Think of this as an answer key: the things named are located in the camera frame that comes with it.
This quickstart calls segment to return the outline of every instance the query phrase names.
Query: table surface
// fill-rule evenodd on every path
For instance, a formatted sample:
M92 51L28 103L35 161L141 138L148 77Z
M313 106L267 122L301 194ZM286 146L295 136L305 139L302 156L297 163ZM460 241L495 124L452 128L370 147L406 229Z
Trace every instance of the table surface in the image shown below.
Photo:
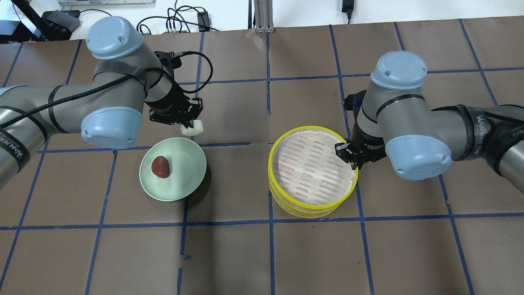
M281 210L267 178L286 131L349 136L342 101L392 50L426 61L431 108L522 104L523 27L524 17L503 17L146 36L153 50L213 62L196 94L203 185L168 203L140 186L143 156L181 136L177 127L145 118L120 151L54 135L0 191L0 294L523 293L524 197L484 160L420 182L398 178L387 159L366 164L351 196L312 220ZM0 54L4 86L90 83L97 64L83 40ZM191 89L209 69L186 59L176 79Z

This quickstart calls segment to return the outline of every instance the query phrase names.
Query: gray strap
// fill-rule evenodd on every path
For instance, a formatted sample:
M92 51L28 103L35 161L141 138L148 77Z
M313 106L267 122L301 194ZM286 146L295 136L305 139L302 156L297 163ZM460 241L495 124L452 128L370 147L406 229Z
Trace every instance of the gray strap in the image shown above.
M104 72L113 72L113 73L122 73L133 76L138 82L146 87L147 73L143 68L139 68L123 61L118 60L103 60L100 61L98 66L95 69L95 76L104 73Z

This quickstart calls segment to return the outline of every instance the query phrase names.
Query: silver metal tube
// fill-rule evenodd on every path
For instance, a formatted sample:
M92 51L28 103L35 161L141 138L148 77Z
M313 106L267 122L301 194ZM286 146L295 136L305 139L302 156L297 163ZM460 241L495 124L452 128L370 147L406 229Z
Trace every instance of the silver metal tube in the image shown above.
M524 141L512 146L500 159L502 176L524 194Z

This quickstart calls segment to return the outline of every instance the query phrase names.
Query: power adapter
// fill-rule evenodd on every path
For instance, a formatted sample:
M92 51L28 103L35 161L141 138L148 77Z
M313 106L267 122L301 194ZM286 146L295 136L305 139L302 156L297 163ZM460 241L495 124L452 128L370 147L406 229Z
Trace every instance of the power adapter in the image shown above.
M211 19L209 18L209 13L207 11L199 12L196 14L198 18L198 31L209 31L211 27Z

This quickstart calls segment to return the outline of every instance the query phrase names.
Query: gray robot arm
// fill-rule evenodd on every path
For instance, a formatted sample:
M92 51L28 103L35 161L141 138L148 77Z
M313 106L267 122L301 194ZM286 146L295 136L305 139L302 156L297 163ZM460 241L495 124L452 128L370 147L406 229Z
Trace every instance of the gray robot arm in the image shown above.
M424 61L411 52L382 56L368 89L345 101L355 125L351 138L335 146L337 155L353 169L387 155L406 180L435 177L452 161L482 157L524 193L524 107L430 110L420 92L426 74Z
M144 102L151 121L193 127L202 100L187 97L194 91L183 91L172 71L181 56L200 53L153 52L121 17L95 23L86 44L100 61L92 84L0 88L0 188L56 133L80 133L103 148L130 147Z

